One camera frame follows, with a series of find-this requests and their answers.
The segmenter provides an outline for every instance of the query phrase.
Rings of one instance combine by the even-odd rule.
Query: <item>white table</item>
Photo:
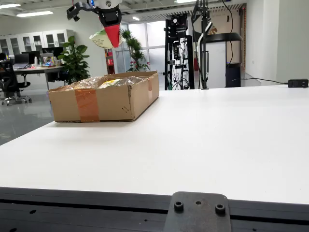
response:
[[[160,92],[135,122],[50,123],[0,147],[0,186],[309,203],[309,89]]]
[[[23,75],[23,74],[45,74],[46,83],[47,83],[47,89],[49,90],[49,84],[48,84],[48,73],[59,73],[62,70],[63,67],[56,66],[56,67],[37,67],[37,68],[31,68],[31,69],[16,69],[14,70],[16,75]]]

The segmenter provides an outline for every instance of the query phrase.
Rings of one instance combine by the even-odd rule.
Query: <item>white cabinet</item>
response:
[[[53,30],[0,36],[0,52],[15,56],[22,52],[41,51],[45,47],[62,47],[73,35],[72,30]]]
[[[21,54],[19,35],[0,37],[0,49],[8,56]]]
[[[44,44],[43,32],[20,34],[23,52],[41,51]]]
[[[72,30],[53,30],[44,31],[45,47],[62,47],[65,42],[68,42],[70,36],[74,35]]]

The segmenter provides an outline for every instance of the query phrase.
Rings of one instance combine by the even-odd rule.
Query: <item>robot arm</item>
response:
[[[119,30],[121,23],[121,11],[119,4],[122,0],[87,0],[86,2],[78,2],[67,10],[68,20],[72,18],[77,22],[79,20],[78,13],[83,11],[92,11],[98,14],[100,22],[104,26],[106,33],[114,47],[119,45]]]

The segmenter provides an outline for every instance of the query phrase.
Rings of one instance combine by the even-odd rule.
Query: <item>plastic bag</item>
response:
[[[94,35],[90,36],[89,39],[99,47],[106,48],[106,49],[114,48],[112,46],[112,42],[110,41],[110,39],[108,38],[108,35],[106,34],[105,29],[98,31]],[[123,41],[123,38],[121,34],[119,34],[119,45],[122,43],[122,41]]]
[[[148,76],[129,76],[122,79],[113,79],[109,76],[104,77],[90,77],[85,80],[74,82],[71,85],[51,89],[51,91],[70,91],[79,89],[101,89],[109,86],[122,86],[122,85],[133,85],[136,84]]]

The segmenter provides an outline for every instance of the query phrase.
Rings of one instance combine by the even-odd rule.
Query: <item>potted plant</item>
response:
[[[69,37],[69,42],[63,44],[63,52],[58,59],[65,61],[64,71],[67,71],[66,82],[70,85],[73,82],[81,81],[89,77],[88,63],[84,61],[84,58],[88,58],[88,55],[84,55],[87,50],[87,46],[75,44],[75,37]]]
[[[123,30],[121,32],[122,37],[126,40],[127,46],[129,47],[130,56],[134,61],[131,62],[131,68],[127,72],[136,72],[136,71],[147,71],[149,69],[150,63],[142,63],[145,59],[145,54],[142,51],[141,43],[132,36],[130,30]]]

